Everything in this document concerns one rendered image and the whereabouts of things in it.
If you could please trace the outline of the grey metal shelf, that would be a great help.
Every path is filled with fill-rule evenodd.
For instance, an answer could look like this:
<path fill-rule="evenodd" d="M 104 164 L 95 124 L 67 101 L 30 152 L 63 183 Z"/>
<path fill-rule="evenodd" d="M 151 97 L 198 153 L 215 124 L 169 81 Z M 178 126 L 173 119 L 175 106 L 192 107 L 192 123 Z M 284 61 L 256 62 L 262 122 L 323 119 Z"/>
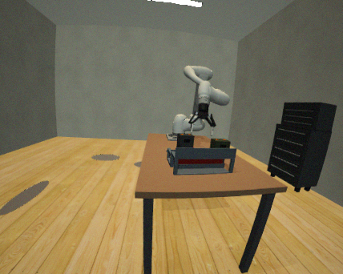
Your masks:
<path fill-rule="evenodd" d="M 175 150 L 167 148 L 167 161 L 170 167 L 173 167 L 173 175 L 232 173 L 235 158 L 236 148 L 176 147 Z M 223 163 L 178 164 L 179 159 L 223 159 Z M 224 168 L 224 159 L 231 159 L 228 171 Z"/>

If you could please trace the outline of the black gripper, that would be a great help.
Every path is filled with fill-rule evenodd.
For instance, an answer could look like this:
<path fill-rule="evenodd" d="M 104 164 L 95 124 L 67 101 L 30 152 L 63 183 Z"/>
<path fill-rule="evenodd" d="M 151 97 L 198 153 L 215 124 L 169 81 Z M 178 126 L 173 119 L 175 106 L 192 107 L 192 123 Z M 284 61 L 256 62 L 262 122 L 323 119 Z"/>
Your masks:
<path fill-rule="evenodd" d="M 192 119 L 195 117 L 195 115 L 198 115 L 198 117 L 192 121 Z M 210 117 L 211 121 L 209 120 L 208 116 Z M 212 117 L 212 114 L 210 114 L 210 115 L 208 114 L 208 105 L 207 104 L 200 104 L 198 112 L 194 112 L 194 115 L 189 120 L 188 123 L 191 124 L 191 133 L 192 133 L 193 123 L 197 119 L 206 119 L 208 121 L 209 125 L 211 126 L 211 136 L 212 136 L 213 127 L 216 126 L 216 123 L 215 123 L 215 121 L 214 121 L 214 119 Z"/>

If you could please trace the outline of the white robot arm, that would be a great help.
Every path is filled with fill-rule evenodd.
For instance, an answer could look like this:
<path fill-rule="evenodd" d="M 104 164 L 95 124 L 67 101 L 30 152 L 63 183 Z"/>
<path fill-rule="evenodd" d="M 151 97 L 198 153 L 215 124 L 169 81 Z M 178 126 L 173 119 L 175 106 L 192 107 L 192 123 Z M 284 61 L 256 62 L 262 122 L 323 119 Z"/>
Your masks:
<path fill-rule="evenodd" d="M 184 73 L 189 76 L 188 79 L 196 83 L 196 94 L 194 99 L 193 111 L 189 119 L 186 119 L 185 115 L 176 115 L 173 121 L 172 133 L 168 136 L 173 136 L 173 139 L 177 139 L 178 133 L 185 134 L 185 131 L 191 131 L 191 124 L 188 123 L 194 112 L 198 112 L 200 104 L 210 105 L 210 102 L 220 106 L 226 106 L 229 104 L 230 98 L 223 91 L 219 91 L 212 87 L 208 81 L 212 78 L 212 71 L 207 67 L 202 66 L 186 66 Z M 218 90 L 218 91 L 216 91 Z M 198 99 L 199 97 L 199 99 Z M 205 122 L 202 119 L 197 119 L 193 123 L 192 131 L 201 131 L 204 129 Z M 175 138 L 174 138 L 175 137 Z"/>

